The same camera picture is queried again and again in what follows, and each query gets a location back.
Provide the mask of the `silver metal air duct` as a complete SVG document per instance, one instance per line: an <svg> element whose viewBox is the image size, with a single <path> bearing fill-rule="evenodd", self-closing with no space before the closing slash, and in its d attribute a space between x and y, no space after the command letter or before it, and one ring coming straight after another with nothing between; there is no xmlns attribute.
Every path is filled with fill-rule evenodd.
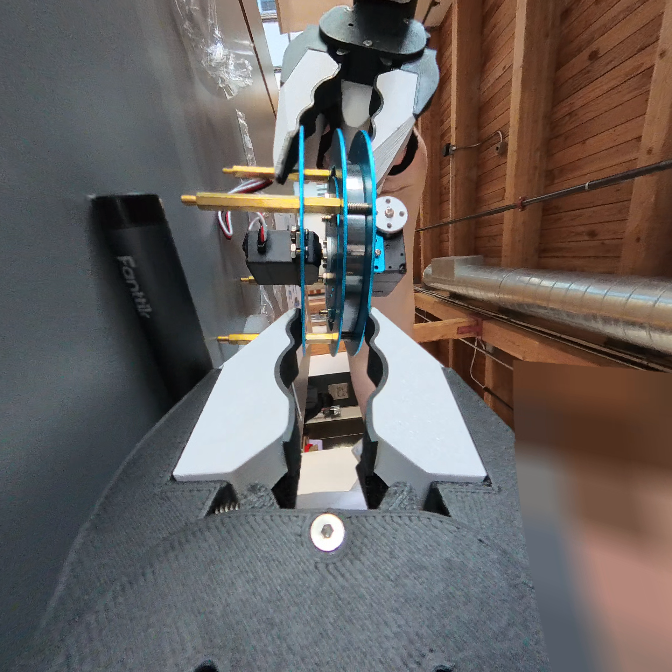
<svg viewBox="0 0 672 672"><path fill-rule="evenodd" d="M478 255L438 257L423 283L671 354L671 279L493 267Z"/></svg>

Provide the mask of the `black screwdriver case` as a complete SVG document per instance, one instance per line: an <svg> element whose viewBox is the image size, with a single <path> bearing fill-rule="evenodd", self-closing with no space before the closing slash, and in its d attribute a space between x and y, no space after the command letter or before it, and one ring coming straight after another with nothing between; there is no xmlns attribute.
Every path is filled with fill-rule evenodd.
<svg viewBox="0 0 672 672"><path fill-rule="evenodd" d="M91 207L177 402L213 365L161 200L153 194L94 196Z"/></svg>

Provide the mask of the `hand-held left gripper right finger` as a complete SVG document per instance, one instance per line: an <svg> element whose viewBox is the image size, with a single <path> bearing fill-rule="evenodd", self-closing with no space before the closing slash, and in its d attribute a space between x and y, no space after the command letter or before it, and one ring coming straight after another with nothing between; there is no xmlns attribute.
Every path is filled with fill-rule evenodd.
<svg viewBox="0 0 672 672"><path fill-rule="evenodd" d="M486 468L439 361L377 308L365 340L374 391L365 412L362 487L482 483Z"/></svg>

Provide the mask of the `blue robot arm base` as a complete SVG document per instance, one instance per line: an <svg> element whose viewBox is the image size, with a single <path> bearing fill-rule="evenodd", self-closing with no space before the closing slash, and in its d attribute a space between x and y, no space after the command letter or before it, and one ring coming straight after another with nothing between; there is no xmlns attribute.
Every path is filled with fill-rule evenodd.
<svg viewBox="0 0 672 672"><path fill-rule="evenodd" d="M298 165L289 175L296 181L296 195L199 192L182 195L181 202L214 212L295 215L289 230L272 230L259 220L245 235L248 270L259 285L300 289L303 348L313 337L306 328L305 292L322 280L327 326L316 339L329 345L331 355L343 345L353 356L365 339L372 298L389 295L407 272L408 209L398 199L378 194L366 131L357 131L347 150L337 130L326 170L305 167L304 135L300 128Z"/></svg>

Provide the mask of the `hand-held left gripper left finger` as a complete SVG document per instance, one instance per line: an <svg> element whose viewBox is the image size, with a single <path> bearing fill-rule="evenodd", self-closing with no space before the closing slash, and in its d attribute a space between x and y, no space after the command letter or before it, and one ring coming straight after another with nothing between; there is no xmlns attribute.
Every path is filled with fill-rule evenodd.
<svg viewBox="0 0 672 672"><path fill-rule="evenodd" d="M292 385L301 327L300 310L291 309L223 364L173 470L177 482L272 488L295 469L290 450L302 411Z"/></svg>

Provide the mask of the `clear plastic wrap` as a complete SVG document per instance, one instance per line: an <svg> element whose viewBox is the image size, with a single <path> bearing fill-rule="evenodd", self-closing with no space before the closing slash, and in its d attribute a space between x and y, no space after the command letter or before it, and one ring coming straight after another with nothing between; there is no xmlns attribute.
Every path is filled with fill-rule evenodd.
<svg viewBox="0 0 672 672"><path fill-rule="evenodd" d="M225 166L270 166L279 87L256 2L167 1L167 7L198 184L228 183Z"/></svg>

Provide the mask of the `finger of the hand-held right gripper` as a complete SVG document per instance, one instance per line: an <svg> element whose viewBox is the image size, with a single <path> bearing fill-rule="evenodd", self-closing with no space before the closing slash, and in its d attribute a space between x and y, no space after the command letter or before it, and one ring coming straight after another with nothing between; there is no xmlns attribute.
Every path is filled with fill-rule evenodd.
<svg viewBox="0 0 672 672"><path fill-rule="evenodd" d="M273 140L275 180L284 184L298 167L300 130L304 139L321 136L324 114L337 103L341 63L319 29L305 29L288 45L282 63L281 88Z"/></svg>
<svg viewBox="0 0 672 672"><path fill-rule="evenodd" d="M376 180L384 180L407 144L415 124L418 74L405 70L380 73L374 83L381 105L372 116L371 147Z"/></svg>

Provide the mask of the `thin metal rod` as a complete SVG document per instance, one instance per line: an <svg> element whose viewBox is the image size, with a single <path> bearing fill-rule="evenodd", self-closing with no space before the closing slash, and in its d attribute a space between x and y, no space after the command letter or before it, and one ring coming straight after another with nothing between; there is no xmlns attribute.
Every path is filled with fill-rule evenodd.
<svg viewBox="0 0 672 672"><path fill-rule="evenodd" d="M647 175L655 174L655 173L660 173L660 172L666 172L668 170L671 170L671 159L665 159L653 164L648 164L644 165L643 167L637 167L635 169L630 169L627 171L623 171L620 173L615 173L606 177L602 177L597 180L590 180L586 181L585 183L580 183L577 185L573 185L571 187L567 187L564 189L559 189L556 191L552 191L548 194L544 194L541 196L534 196L534 197L519 197L515 202L512 202L510 204L504 204L501 206L498 206L496 208L492 208L490 210L485 210L483 212L477 212L475 214L469 214L466 216L461 216L458 218L453 218L450 220L446 220L444 222L436 223L436 224L430 224L428 226L423 226L418 228L416 231L417 232L424 232L424 231L431 231L433 229L439 229L442 227L446 226L452 226L458 223L465 223L468 221L476 221L482 218L487 218L490 216L495 216L499 214L503 214L506 212L511 212L511 211L517 211L517 212L522 212L524 211L527 207L533 206L535 204L542 204L545 202L549 202L552 200L557 200L557 199L562 199L566 198L569 196L574 196L576 194L583 194L585 192L589 191L596 191L599 189L604 189L604 188L610 188L612 186L616 186L618 184L627 182L627 181L633 181L637 178L644 177Z"/></svg>

